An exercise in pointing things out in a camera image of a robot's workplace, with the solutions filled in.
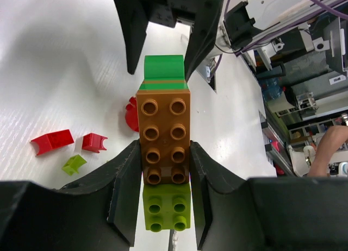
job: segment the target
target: lime green lego brick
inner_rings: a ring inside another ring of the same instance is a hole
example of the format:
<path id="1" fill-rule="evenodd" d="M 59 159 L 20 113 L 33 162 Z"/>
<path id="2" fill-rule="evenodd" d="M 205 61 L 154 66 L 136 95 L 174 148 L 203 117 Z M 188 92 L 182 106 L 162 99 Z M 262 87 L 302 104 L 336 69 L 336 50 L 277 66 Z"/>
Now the lime green lego brick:
<path id="1" fill-rule="evenodd" d="M 71 176 L 74 173 L 78 173 L 78 168 L 80 168 L 85 163 L 87 163 L 87 161 L 85 161 L 80 155 L 77 154 L 71 157 L 61 169 L 65 171 L 69 176 Z"/>
<path id="2" fill-rule="evenodd" d="M 188 88 L 187 83 L 157 83 L 141 84 L 139 90 L 185 90 Z"/>
<path id="3" fill-rule="evenodd" d="M 184 56 L 147 55 L 144 62 L 145 80 L 184 80 Z"/>
<path id="4" fill-rule="evenodd" d="M 145 228 L 152 232 L 164 229 L 183 231 L 191 227 L 190 184 L 144 185 Z"/>

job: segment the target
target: green lego brick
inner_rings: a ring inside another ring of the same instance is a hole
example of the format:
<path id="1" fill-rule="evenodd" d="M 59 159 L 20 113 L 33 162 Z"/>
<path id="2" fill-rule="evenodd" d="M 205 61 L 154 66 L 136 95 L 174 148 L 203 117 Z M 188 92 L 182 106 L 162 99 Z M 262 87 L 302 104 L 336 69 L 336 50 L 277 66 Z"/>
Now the green lego brick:
<path id="1" fill-rule="evenodd" d="M 191 226 L 190 184 L 144 185 L 145 227 L 152 232 L 163 229 L 183 231 Z"/>
<path id="2" fill-rule="evenodd" d="M 188 88 L 187 83 L 157 83 L 141 84 L 139 90 L 185 90 Z"/>
<path id="3" fill-rule="evenodd" d="M 71 176 L 74 173 L 78 173 L 78 168 L 80 168 L 85 163 L 87 163 L 87 161 L 85 161 L 80 155 L 77 154 L 71 157 L 61 169 L 65 171 L 69 176 Z"/>
<path id="4" fill-rule="evenodd" d="M 147 55 L 144 61 L 145 80 L 184 80 L 184 56 Z"/>

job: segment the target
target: lego duplo brick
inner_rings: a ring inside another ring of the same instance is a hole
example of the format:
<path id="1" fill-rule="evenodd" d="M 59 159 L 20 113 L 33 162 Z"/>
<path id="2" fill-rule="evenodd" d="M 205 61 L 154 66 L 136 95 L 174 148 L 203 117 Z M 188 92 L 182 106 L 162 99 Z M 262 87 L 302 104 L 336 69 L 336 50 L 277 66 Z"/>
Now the lego duplo brick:
<path id="1" fill-rule="evenodd" d="M 39 152 L 36 156 L 39 156 L 43 153 L 72 144 L 74 143 L 74 139 L 72 138 L 69 130 L 61 130 L 44 134 L 31 140 L 31 142 L 38 144 Z"/>
<path id="2" fill-rule="evenodd" d="M 61 169 L 71 176 L 74 173 L 78 173 L 78 169 L 86 163 L 87 161 L 77 154 L 71 157 Z"/>
<path id="3" fill-rule="evenodd" d="M 190 184 L 144 185 L 145 228 L 152 232 L 164 229 L 183 231 L 191 224 Z"/>
<path id="4" fill-rule="evenodd" d="M 184 56 L 147 55 L 144 61 L 145 80 L 184 80 Z"/>
<path id="5" fill-rule="evenodd" d="M 89 150 L 90 152 L 95 153 L 99 153 L 100 150 L 107 150 L 103 145 L 103 141 L 106 139 L 107 137 L 95 133 L 89 133 L 87 135 L 84 135 L 82 149 Z"/>
<path id="6" fill-rule="evenodd" d="M 190 91 L 136 94 L 145 184 L 189 182 Z"/>

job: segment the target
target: lego stud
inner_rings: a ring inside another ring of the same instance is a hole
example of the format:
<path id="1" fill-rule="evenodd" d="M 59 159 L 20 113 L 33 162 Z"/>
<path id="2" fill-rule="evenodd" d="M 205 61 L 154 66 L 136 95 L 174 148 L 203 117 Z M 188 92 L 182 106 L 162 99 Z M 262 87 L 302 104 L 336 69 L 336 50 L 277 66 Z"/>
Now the lego stud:
<path id="1" fill-rule="evenodd" d="M 150 230 L 152 232 L 160 232 L 162 230 L 163 220 L 160 217 L 151 218 Z"/>
<path id="2" fill-rule="evenodd" d="M 141 106 L 141 112 L 146 116 L 153 116 L 158 111 L 157 102 L 154 99 L 147 99 Z"/>
<path id="3" fill-rule="evenodd" d="M 159 131 L 156 125 L 149 125 L 144 129 L 143 136 L 148 141 L 154 141 L 158 138 Z"/>
<path id="4" fill-rule="evenodd" d="M 148 163 L 156 164 L 160 159 L 159 150 L 156 148 L 150 148 L 147 151 L 145 158 Z"/>
<path id="5" fill-rule="evenodd" d="M 183 231 L 187 226 L 186 218 L 184 218 L 182 216 L 175 217 L 173 219 L 173 222 L 174 222 L 174 229 L 176 231 Z"/>
<path id="6" fill-rule="evenodd" d="M 156 215 L 161 211 L 162 202 L 160 199 L 152 198 L 148 201 L 148 204 L 149 204 L 148 211 L 151 214 Z"/>
<path id="7" fill-rule="evenodd" d="M 147 172 L 147 182 L 156 185 L 161 181 L 161 172 L 157 168 L 149 168 Z"/>
<path id="8" fill-rule="evenodd" d="M 172 181 L 175 184 L 181 184 L 185 182 L 185 172 L 182 168 L 179 168 L 179 167 L 172 168 Z"/>
<path id="9" fill-rule="evenodd" d="M 185 159 L 185 150 L 182 147 L 174 147 L 171 152 L 171 159 L 175 163 L 181 163 Z"/>
<path id="10" fill-rule="evenodd" d="M 176 141 L 183 139 L 186 136 L 185 126 L 180 123 L 174 124 L 170 130 L 170 136 Z"/>
<path id="11" fill-rule="evenodd" d="M 169 110 L 174 115 L 181 115 L 186 111 L 186 104 L 184 100 L 175 98 L 169 105 Z"/>
<path id="12" fill-rule="evenodd" d="M 183 198 L 173 199 L 173 208 L 176 213 L 182 213 L 186 209 L 186 200 Z"/>

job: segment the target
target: cable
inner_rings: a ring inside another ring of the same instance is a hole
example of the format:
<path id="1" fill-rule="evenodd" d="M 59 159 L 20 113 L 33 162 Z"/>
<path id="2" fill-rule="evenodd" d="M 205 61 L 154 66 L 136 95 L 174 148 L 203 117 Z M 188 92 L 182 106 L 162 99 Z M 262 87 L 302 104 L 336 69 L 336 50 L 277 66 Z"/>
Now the cable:
<path id="1" fill-rule="evenodd" d="M 321 8 L 325 9 L 327 12 L 331 13 L 332 15 L 338 16 L 340 18 L 343 18 L 345 20 L 348 20 L 348 15 L 343 14 L 337 10 L 334 10 L 333 8 L 329 7 L 328 5 L 325 5 L 323 2 L 319 1 L 319 0 L 310 0 L 312 1 L 314 4 L 320 6 Z"/>
<path id="2" fill-rule="evenodd" d="M 231 2 L 231 0 L 227 0 L 227 2 L 226 2 L 226 7 L 225 7 L 225 11 L 224 11 L 224 13 L 223 13 L 223 16 L 226 16 L 226 14 L 227 14 L 227 10 L 228 10 L 228 6 L 229 6 L 229 3 Z M 214 69 L 214 74 L 215 74 L 215 72 L 216 72 L 216 70 L 218 69 L 218 66 L 220 65 L 220 62 L 221 62 L 221 60 L 222 60 L 222 56 L 223 56 L 223 54 L 220 54 L 220 56 L 219 56 L 219 59 L 217 60 L 217 63 L 216 63 L 216 66 L 215 66 L 215 69 Z"/>
<path id="3" fill-rule="evenodd" d="M 257 49 L 257 48 L 260 48 L 260 47 L 263 47 L 263 46 L 269 45 L 270 43 L 272 43 L 272 41 L 269 41 L 268 43 L 261 43 L 259 46 L 257 46 L 257 47 L 253 47 L 252 49 L 254 50 L 254 49 Z"/>
<path id="4" fill-rule="evenodd" d="M 304 32 L 306 32 L 307 34 L 309 34 L 309 35 L 310 35 L 310 32 L 309 32 L 309 30 L 308 30 L 308 29 L 299 29 L 299 31 L 304 31 Z"/>
<path id="5" fill-rule="evenodd" d="M 214 45 L 217 47 L 217 49 L 219 49 L 221 52 L 223 52 L 225 54 L 235 54 L 236 52 L 239 52 L 239 50 L 235 51 L 235 52 L 226 52 L 226 51 L 222 50 L 220 47 L 218 47 L 216 44 L 214 44 Z"/>

